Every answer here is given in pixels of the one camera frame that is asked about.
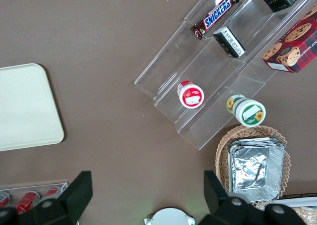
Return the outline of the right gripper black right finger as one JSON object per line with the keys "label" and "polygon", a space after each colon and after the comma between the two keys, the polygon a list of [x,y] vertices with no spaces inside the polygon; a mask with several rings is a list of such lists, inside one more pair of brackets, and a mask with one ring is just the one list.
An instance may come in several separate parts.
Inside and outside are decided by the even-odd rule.
{"label": "right gripper black right finger", "polygon": [[210,213],[201,225],[304,225],[290,207],[269,204],[259,210],[237,196],[229,196],[212,170],[204,171],[204,197]]}

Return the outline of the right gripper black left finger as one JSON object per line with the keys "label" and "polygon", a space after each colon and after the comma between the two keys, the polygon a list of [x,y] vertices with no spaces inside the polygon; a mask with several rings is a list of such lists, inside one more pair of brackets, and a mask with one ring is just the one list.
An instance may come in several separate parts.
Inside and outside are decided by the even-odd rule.
{"label": "right gripper black left finger", "polygon": [[82,171],[63,191],[51,187],[42,199],[28,191],[14,206],[0,208],[2,225],[75,225],[93,196],[92,174]]}

